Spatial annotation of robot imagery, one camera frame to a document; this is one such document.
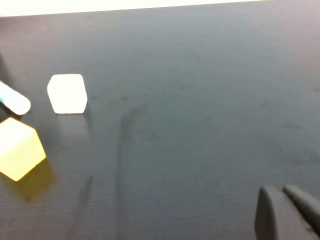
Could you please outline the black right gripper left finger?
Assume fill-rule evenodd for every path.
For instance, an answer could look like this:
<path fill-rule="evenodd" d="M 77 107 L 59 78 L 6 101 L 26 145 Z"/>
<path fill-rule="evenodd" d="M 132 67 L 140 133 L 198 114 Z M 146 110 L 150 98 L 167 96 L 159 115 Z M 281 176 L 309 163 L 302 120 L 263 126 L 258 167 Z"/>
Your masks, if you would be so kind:
<path fill-rule="evenodd" d="M 282 190 L 273 186 L 259 189 L 254 221 L 257 240 L 318 240 L 320 237 L 306 222 Z"/>

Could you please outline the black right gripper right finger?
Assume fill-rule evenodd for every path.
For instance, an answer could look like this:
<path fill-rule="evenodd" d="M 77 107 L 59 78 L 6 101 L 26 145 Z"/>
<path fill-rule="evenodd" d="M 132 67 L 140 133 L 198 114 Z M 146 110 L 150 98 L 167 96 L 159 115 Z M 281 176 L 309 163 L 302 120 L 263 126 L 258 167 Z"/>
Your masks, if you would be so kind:
<path fill-rule="evenodd" d="M 284 185 L 282 190 L 319 237 L 320 200 L 296 185 Z"/>

